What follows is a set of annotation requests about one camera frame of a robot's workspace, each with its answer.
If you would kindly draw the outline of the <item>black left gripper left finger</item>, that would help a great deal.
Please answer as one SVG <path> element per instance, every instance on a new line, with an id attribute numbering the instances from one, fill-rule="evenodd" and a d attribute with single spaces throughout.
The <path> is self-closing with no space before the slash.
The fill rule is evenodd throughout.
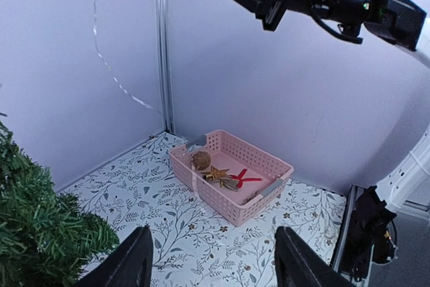
<path id="1" fill-rule="evenodd" d="M 148 226 L 137 227 L 99 266 L 73 287 L 147 287 L 151 284 L 153 238 Z"/>

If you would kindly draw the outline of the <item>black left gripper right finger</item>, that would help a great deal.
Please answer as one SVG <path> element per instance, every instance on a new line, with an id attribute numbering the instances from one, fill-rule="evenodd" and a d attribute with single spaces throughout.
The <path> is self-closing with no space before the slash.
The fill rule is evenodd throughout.
<path id="1" fill-rule="evenodd" d="M 353 285 L 327 265 L 290 227 L 277 228 L 274 258 L 278 286 L 342 287 Z"/>

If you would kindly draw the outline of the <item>small green christmas tree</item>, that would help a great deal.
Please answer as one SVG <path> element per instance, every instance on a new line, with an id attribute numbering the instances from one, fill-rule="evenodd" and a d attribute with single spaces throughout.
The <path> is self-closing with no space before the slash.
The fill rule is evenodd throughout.
<path id="1" fill-rule="evenodd" d="M 120 240 L 78 196 L 57 194 L 50 170 L 1 125 L 1 285 L 72 286 L 96 256 Z"/>

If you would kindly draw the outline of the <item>pink plastic basket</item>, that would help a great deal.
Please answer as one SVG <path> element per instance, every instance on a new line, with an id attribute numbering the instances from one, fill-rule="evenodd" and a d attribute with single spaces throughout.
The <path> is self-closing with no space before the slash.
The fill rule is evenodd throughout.
<path id="1" fill-rule="evenodd" d="M 221 188 L 220 181 L 208 183 L 201 174 L 211 166 L 197 171 L 191 164 L 191 156 L 198 151 L 209 153 L 211 166 L 229 169 L 228 174 L 237 175 L 242 169 L 248 169 L 246 177 L 263 180 L 245 182 L 237 192 Z M 224 130 L 215 130 L 181 144 L 169 151 L 169 157 L 175 176 L 237 227 L 279 196 L 294 171 L 289 163 Z"/>

